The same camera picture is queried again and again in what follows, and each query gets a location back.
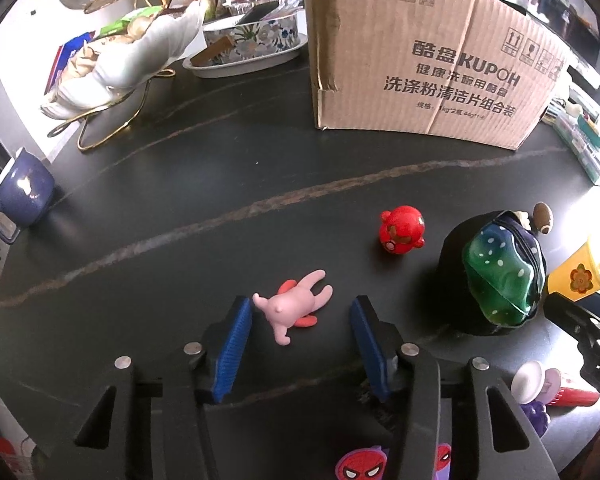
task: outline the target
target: pink clay figure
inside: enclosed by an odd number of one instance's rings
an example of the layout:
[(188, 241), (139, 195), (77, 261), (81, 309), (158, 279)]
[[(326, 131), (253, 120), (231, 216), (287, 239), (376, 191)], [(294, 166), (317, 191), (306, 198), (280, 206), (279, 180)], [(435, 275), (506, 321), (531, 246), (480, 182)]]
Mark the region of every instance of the pink clay figure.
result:
[(293, 325), (313, 326), (317, 319), (309, 316), (330, 300), (333, 287), (327, 285), (314, 296), (311, 292), (312, 286), (326, 276), (323, 270), (314, 270), (306, 275), (297, 285), (293, 280), (287, 280), (280, 287), (278, 294), (271, 298), (261, 298), (258, 294), (253, 295), (253, 303), (271, 323), (276, 343), (285, 346), (291, 343), (291, 338), (286, 335), (286, 330)]

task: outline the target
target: white ceramic dish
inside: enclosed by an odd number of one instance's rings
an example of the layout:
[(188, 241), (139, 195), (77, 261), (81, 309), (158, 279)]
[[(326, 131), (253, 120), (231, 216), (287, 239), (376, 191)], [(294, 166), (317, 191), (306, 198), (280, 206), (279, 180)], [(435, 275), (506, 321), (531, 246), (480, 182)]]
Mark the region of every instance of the white ceramic dish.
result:
[(305, 46), (308, 41), (304, 34), (299, 34), (299, 37), (300, 43), (295, 47), (283, 50), (282, 52), (267, 54), (266, 56), (214, 66), (193, 66), (190, 59), (185, 59), (182, 62), (182, 66), (187, 70), (191, 70), (198, 77), (203, 78), (229, 77), (232, 75), (257, 72), (258, 70), (264, 70), (265, 68), (283, 64), (284, 62), (297, 57), (298, 54), (300, 54), (300, 48)]

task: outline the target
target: table surface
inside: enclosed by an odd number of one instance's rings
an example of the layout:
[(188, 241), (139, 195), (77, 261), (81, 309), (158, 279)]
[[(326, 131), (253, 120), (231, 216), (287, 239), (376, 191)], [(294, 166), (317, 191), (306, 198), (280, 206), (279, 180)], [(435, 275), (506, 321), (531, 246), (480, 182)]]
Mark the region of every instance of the table surface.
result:
[[(467, 218), (549, 203), (549, 270), (596, 226), (578, 204), (600, 206), (600, 188), (551, 128), (539, 124), (516, 153), (318, 131), (305, 52), (235, 78), (177, 72), (152, 83), (124, 134), (86, 155), (73, 141), (62, 150), (51, 211), (11, 248), (0, 282), (0, 395), (43, 451), (53, 449), (56, 420), (117, 357), (142, 369), (199, 340), (234, 296), (270, 296), (318, 268), (334, 294), (317, 326), (292, 330), (281, 348), (255, 316), (235, 386), (255, 395), (210, 410), (221, 478), (279, 478), (291, 465), (293, 478), (330, 478), (345, 452), (389, 442), (350, 388), (332, 381), (360, 366), (347, 322), (358, 294), (439, 358), (483, 356), (507, 381), (529, 359), (579, 370), (575, 341), (542, 315), (509, 335), (476, 337), (456, 333), (426, 301), (443, 240)], [(91, 131), (122, 120), (137, 97)], [(404, 257), (383, 253), (377, 238), (380, 212), (401, 204), (426, 220), (426, 245)], [(542, 441), (560, 470), (600, 428), (600, 401), (552, 414)]]

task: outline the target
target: red toy figure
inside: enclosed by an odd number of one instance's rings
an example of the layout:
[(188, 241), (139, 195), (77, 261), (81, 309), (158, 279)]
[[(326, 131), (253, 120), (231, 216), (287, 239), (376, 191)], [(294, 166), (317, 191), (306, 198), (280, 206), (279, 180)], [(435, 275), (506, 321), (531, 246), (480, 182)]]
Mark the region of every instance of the red toy figure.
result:
[(424, 219), (416, 208), (401, 205), (380, 215), (380, 243), (391, 254), (404, 254), (424, 245)]
[(381, 480), (386, 466), (386, 455), (380, 446), (365, 447), (343, 456), (336, 466), (338, 480)]

